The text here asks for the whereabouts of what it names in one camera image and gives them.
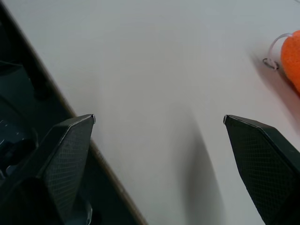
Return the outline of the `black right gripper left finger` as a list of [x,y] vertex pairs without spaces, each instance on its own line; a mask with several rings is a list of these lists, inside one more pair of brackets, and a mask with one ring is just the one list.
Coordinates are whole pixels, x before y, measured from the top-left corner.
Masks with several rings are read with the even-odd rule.
[[53,126],[0,185],[2,225],[64,225],[81,184],[93,114]]

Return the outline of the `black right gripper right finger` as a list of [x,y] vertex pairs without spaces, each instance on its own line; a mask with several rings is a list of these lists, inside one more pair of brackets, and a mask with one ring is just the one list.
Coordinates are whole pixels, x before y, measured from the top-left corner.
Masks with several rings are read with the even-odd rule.
[[225,115],[240,177],[266,225],[300,223],[300,153],[274,127]]

